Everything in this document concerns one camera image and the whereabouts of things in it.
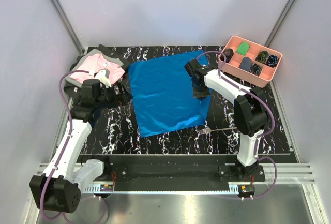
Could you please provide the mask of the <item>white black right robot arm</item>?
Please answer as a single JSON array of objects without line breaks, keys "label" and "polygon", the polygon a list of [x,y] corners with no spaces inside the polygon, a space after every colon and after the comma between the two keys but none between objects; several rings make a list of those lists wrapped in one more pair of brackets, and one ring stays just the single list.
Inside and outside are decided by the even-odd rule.
[{"label": "white black right robot arm", "polygon": [[235,127],[240,132],[235,175],[241,181],[248,180],[253,175],[252,166],[258,161],[261,137],[275,127],[272,111],[262,100],[263,90],[243,86],[219,69],[201,65],[197,59],[189,61],[184,68],[191,77],[194,98],[202,100],[214,90],[233,105]]}]

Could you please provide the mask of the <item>dark green patterned rolled tie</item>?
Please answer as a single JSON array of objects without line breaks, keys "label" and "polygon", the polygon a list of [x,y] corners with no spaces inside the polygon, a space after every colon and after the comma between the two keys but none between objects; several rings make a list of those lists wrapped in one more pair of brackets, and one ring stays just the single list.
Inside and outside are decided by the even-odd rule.
[{"label": "dark green patterned rolled tie", "polygon": [[262,72],[262,66],[254,63],[249,72],[253,75],[259,76]]}]

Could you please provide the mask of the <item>green rolled cloth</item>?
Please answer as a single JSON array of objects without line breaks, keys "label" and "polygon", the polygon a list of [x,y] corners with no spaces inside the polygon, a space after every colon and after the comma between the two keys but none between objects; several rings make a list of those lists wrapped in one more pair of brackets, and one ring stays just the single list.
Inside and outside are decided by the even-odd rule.
[{"label": "green rolled cloth", "polygon": [[245,56],[248,53],[249,49],[250,49],[250,44],[248,42],[243,41],[237,47],[236,53]]}]

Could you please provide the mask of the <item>aluminium frame rail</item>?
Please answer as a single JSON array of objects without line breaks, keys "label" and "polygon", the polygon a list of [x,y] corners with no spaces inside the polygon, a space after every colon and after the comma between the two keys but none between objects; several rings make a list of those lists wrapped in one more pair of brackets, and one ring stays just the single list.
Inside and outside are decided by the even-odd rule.
[{"label": "aluminium frame rail", "polygon": [[76,50],[79,54],[83,54],[85,52],[85,48],[81,44],[77,34],[75,33],[64,9],[59,0],[50,0],[52,6],[54,7],[57,15],[59,16],[63,27],[65,28],[70,40],[72,41],[73,45],[75,46]]}]

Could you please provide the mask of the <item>grey folded shirt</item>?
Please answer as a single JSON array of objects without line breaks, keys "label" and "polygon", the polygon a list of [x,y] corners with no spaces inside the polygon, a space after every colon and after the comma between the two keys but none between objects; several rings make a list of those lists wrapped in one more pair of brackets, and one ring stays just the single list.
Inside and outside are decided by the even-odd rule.
[{"label": "grey folded shirt", "polygon": [[125,73],[124,62],[115,53],[105,55],[97,49],[83,56],[72,69],[76,71],[65,79],[67,82],[81,88],[85,80],[99,79],[106,87],[111,87]]}]

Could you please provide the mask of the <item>grey rolled cloth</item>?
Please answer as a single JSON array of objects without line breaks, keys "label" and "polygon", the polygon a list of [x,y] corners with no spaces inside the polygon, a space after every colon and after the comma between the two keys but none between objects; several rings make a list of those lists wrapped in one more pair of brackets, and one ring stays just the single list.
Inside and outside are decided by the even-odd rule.
[{"label": "grey rolled cloth", "polygon": [[253,62],[249,57],[244,57],[239,65],[239,68],[244,71],[250,71],[252,64]]}]

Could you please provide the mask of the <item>blue yellow patterned rolled tie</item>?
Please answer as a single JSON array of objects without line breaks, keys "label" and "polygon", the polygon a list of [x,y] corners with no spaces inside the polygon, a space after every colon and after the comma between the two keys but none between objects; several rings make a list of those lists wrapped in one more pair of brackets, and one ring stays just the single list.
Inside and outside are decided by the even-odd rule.
[{"label": "blue yellow patterned rolled tie", "polygon": [[257,56],[256,56],[256,61],[262,64],[265,64],[267,59],[269,57],[269,53],[267,51],[261,51]]}]

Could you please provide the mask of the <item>brown patterned rolled tie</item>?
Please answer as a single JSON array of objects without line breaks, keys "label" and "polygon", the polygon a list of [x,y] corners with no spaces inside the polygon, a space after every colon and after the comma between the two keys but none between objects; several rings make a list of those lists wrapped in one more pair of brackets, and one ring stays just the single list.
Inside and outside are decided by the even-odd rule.
[{"label": "brown patterned rolled tie", "polygon": [[226,62],[228,63],[231,60],[232,56],[234,55],[234,52],[231,48],[226,48],[224,49],[223,54],[225,55]]}]

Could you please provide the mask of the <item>blue satin napkin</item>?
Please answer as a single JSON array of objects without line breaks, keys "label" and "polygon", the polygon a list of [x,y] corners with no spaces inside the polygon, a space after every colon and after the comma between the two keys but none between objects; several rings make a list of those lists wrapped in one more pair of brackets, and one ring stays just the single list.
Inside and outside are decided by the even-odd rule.
[{"label": "blue satin napkin", "polygon": [[140,136],[145,138],[204,124],[211,97],[194,98],[184,66],[202,51],[138,61],[129,66],[129,81]]}]

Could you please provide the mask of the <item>dark blue patterned rolled tie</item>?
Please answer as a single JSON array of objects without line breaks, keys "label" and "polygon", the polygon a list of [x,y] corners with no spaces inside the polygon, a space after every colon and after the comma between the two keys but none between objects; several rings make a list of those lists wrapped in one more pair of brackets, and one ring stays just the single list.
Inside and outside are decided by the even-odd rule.
[{"label": "dark blue patterned rolled tie", "polygon": [[279,62],[279,57],[278,56],[269,55],[265,65],[267,65],[271,68],[275,68],[277,66],[278,62]]}]

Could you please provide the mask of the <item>silver fork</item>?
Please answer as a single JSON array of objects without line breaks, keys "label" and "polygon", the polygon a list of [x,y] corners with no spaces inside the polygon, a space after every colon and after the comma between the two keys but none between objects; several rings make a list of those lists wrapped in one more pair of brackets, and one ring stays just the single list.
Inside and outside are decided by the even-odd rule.
[{"label": "silver fork", "polygon": [[228,131],[228,130],[235,130],[237,129],[236,127],[228,127],[228,128],[220,128],[220,129],[210,129],[209,127],[205,127],[201,130],[198,131],[200,135],[208,135],[211,134],[212,132],[216,131]]}]

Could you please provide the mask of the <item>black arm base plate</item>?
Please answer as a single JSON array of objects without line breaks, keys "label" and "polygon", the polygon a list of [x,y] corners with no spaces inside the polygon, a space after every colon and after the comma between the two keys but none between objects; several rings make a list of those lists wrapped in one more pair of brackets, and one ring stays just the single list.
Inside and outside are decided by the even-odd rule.
[{"label": "black arm base plate", "polygon": [[115,193],[213,194],[265,181],[261,165],[239,169],[234,155],[109,155]]}]

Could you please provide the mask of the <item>pink divided organizer tray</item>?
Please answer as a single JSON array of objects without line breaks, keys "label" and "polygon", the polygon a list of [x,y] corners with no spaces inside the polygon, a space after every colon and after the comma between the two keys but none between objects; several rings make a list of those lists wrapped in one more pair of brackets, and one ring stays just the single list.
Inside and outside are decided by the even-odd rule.
[{"label": "pink divided organizer tray", "polygon": [[232,36],[223,49],[227,62],[221,70],[264,88],[272,81],[282,54],[239,36]]}]

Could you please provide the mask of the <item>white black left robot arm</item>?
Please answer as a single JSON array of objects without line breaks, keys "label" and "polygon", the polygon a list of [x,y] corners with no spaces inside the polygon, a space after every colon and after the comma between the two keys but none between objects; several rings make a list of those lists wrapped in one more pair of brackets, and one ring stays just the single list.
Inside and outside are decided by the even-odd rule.
[{"label": "white black left robot arm", "polygon": [[85,188],[97,178],[105,181],[113,176],[108,159],[90,158],[80,169],[74,168],[102,110],[125,106],[131,99],[120,82],[106,87],[98,79],[84,81],[70,109],[67,128],[56,153],[43,173],[30,180],[38,209],[73,213]]}]

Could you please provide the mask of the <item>pink folded shirt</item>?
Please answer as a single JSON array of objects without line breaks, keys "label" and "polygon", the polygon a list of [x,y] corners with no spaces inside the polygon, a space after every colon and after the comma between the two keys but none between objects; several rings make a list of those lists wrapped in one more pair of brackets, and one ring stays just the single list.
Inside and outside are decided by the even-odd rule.
[{"label": "pink folded shirt", "polygon": [[[88,56],[82,64],[74,70],[84,70],[84,71],[94,71],[97,73],[99,70],[107,69],[110,72],[109,80],[111,85],[116,83],[125,73],[125,70],[121,65],[107,60],[102,54],[96,53],[94,55]],[[66,79],[76,86],[81,87],[81,84],[84,80],[92,79],[93,76],[90,76],[88,73],[75,72],[68,76]]]}]

